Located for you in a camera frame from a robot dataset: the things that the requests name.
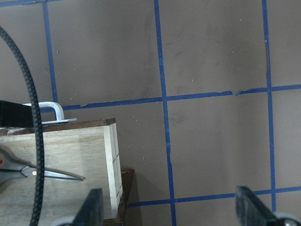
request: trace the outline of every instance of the white bracket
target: white bracket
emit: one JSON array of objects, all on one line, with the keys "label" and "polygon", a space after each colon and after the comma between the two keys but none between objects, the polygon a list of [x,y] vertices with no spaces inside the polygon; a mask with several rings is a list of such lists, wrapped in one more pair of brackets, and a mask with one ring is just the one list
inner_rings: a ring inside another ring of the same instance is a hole
[{"label": "white bracket", "polygon": [[76,121],[77,119],[65,119],[62,107],[55,102],[39,102],[39,107],[52,107],[55,110],[55,121],[43,121],[42,124],[53,124],[53,123],[62,123],[62,122],[69,122],[69,121]]}]

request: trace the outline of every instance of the blue tape line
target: blue tape line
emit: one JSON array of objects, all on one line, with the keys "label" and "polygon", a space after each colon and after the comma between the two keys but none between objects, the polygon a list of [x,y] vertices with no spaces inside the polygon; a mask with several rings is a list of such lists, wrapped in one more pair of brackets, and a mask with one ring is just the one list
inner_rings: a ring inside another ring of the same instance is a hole
[{"label": "blue tape line", "polygon": [[63,110],[79,110],[79,109],[87,109],[87,108],[98,108],[98,107],[111,107],[111,106],[121,106],[121,105],[137,105],[137,104],[145,104],[145,103],[157,103],[162,102],[161,97],[155,98],[146,98],[146,99],[136,99],[136,100],[121,100],[121,101],[113,101],[113,102],[104,102],[104,103],[92,103],[87,105],[68,105],[63,106]]},{"label": "blue tape line", "polygon": [[254,89],[248,89],[248,90],[243,90],[243,91],[239,91],[237,95],[241,95],[241,94],[248,94],[248,93],[264,93],[267,91],[267,88],[254,88]]},{"label": "blue tape line", "polygon": [[275,152],[274,152],[274,125],[273,125],[273,99],[272,99],[272,79],[269,53],[269,26],[267,1],[262,0],[262,15],[264,27],[264,39],[267,51],[267,93],[268,93],[268,114],[269,114],[269,158],[270,158],[270,179],[272,195],[272,211],[276,211],[276,178],[275,178]]},{"label": "blue tape line", "polygon": [[135,202],[127,206],[127,208],[139,207],[139,206],[153,206],[153,205],[164,205],[170,204],[170,199],[164,200],[154,200],[154,201],[145,201],[145,202]]},{"label": "blue tape line", "polygon": [[21,6],[27,5],[35,2],[43,2],[43,0],[18,0],[18,1],[5,1],[0,3],[0,7],[7,7],[7,6]]},{"label": "blue tape line", "polygon": [[157,34],[161,91],[162,91],[162,101],[163,101],[167,170],[168,170],[169,196],[170,196],[170,205],[171,205],[171,221],[172,221],[172,226],[176,226],[177,222],[176,222],[175,203],[174,203],[174,179],[173,179],[173,166],[172,166],[171,159],[170,159],[171,147],[170,147],[170,134],[169,134],[169,121],[168,121],[168,107],[167,107],[164,63],[163,63],[159,0],[154,0],[154,9],[155,9],[155,20],[156,20],[156,34]]},{"label": "blue tape line", "polygon": [[40,108],[41,113],[55,112],[53,108]]},{"label": "blue tape line", "polygon": [[51,89],[52,89],[52,99],[53,99],[53,102],[58,103],[56,83],[55,83],[55,69],[54,69],[53,55],[52,55],[49,15],[48,15],[48,7],[47,7],[46,2],[43,2],[43,14],[44,14],[44,26],[45,26],[45,35],[46,35],[47,52],[48,52],[48,63],[49,63]]},{"label": "blue tape line", "polygon": [[272,91],[282,91],[282,90],[291,90],[291,89],[301,89],[301,84],[272,87]]},{"label": "blue tape line", "polygon": [[21,6],[21,5],[28,5],[34,3],[41,3],[41,2],[52,2],[52,1],[62,1],[62,0],[16,0],[16,1],[5,1],[0,2],[0,7],[7,7],[7,6]]},{"label": "blue tape line", "polygon": [[301,191],[301,186],[298,187],[285,187],[285,188],[277,188],[277,193],[283,193],[283,192],[299,192]]},{"label": "blue tape line", "polygon": [[[276,189],[276,193],[287,193],[287,192],[297,192],[297,191],[301,191],[301,186]],[[255,195],[272,194],[272,190],[271,189],[259,190],[259,191],[254,191],[254,193],[255,193]],[[227,199],[227,198],[235,198],[235,193],[179,198],[179,199],[175,199],[175,203],[195,202],[195,201],[205,201],[205,200],[215,200],[215,199]],[[170,200],[154,200],[154,201],[146,201],[146,202],[136,202],[136,203],[130,204],[128,206],[128,208],[138,207],[138,206],[161,205],[161,204],[169,204],[169,203],[170,203]]]},{"label": "blue tape line", "polygon": [[217,92],[196,93],[196,94],[188,94],[188,95],[169,96],[169,97],[167,97],[167,101],[187,100],[187,99],[205,98],[205,97],[219,97],[219,96],[229,96],[229,95],[233,95],[232,91],[224,91],[221,93],[217,93]]},{"label": "blue tape line", "polygon": [[235,193],[229,194],[214,194],[214,195],[205,195],[205,196],[197,196],[197,197],[189,197],[189,198],[179,198],[176,199],[177,203],[180,202],[195,202],[195,201],[204,201],[204,200],[213,200],[213,199],[227,199],[234,198]]}]

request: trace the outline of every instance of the brown surface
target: brown surface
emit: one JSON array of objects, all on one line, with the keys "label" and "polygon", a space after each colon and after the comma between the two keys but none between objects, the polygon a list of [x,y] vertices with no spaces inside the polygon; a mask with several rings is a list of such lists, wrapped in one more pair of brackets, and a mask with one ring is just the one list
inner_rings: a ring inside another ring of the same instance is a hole
[{"label": "brown surface", "polygon": [[59,104],[160,96],[152,1],[53,1],[48,12]]},{"label": "brown surface", "polygon": [[[106,119],[106,120],[45,125],[45,126],[43,126],[43,132],[52,132],[52,131],[69,130],[69,129],[82,129],[82,128],[90,128],[90,127],[96,127],[96,126],[109,126],[115,122],[116,122],[115,118],[112,118],[112,119]],[[30,129],[18,129],[18,128],[0,129],[0,136],[23,135],[23,134],[30,134],[30,133],[34,133],[33,128],[30,128]]]},{"label": "brown surface", "polygon": [[116,118],[120,166],[135,169],[130,202],[169,199],[162,103],[66,111],[79,121]]},{"label": "brown surface", "polygon": [[[26,59],[39,101],[52,100],[42,4],[0,7],[0,21]],[[30,103],[20,67],[8,45],[0,40],[1,100]]]},{"label": "brown surface", "polygon": [[124,214],[127,208],[127,201],[130,194],[135,170],[129,169],[121,172],[123,194],[118,207],[118,214],[114,219],[107,219],[103,222],[105,226],[122,226],[124,224]]}]

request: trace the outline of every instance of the gray floor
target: gray floor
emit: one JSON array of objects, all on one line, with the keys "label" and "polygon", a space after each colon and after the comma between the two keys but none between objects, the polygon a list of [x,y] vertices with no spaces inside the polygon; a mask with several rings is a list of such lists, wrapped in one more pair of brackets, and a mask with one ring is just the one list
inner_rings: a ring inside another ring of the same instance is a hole
[{"label": "gray floor", "polygon": [[[267,0],[268,20],[260,0],[157,2],[0,0],[0,25],[39,101],[116,118],[121,167],[136,171],[129,226],[238,226],[237,185],[301,218],[301,2]],[[29,102],[2,40],[0,53],[0,99]]]}]

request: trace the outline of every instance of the wooden board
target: wooden board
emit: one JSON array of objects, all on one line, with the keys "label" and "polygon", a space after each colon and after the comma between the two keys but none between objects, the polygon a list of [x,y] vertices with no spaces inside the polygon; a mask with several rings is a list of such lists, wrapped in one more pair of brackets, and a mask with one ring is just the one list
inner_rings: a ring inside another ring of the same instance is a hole
[{"label": "wooden board", "polygon": [[[52,132],[59,130],[82,129],[97,126],[110,126],[116,123],[115,118],[95,121],[82,121],[72,123],[50,124],[43,126],[43,132]],[[0,128],[0,136],[6,135],[23,135],[34,133],[33,128]]]},{"label": "wooden board", "polygon": [[[112,192],[110,193],[110,189],[116,186],[115,183],[109,185],[114,172],[108,172],[108,166],[112,165],[109,168],[113,168],[113,164],[110,161],[107,164],[108,153],[112,152],[108,150],[108,146],[105,147],[108,142],[105,131],[110,129],[107,127],[113,126],[44,132],[46,168],[73,173],[86,179],[78,182],[46,178],[39,225],[50,226],[55,219],[74,217],[89,191],[100,187],[103,189],[105,218],[116,216],[111,211],[112,205],[118,204],[112,204]],[[1,148],[13,153],[16,158],[33,164],[36,159],[34,142],[34,134],[0,137]],[[34,177],[10,180],[0,187],[2,226],[28,224],[34,191]]]}]

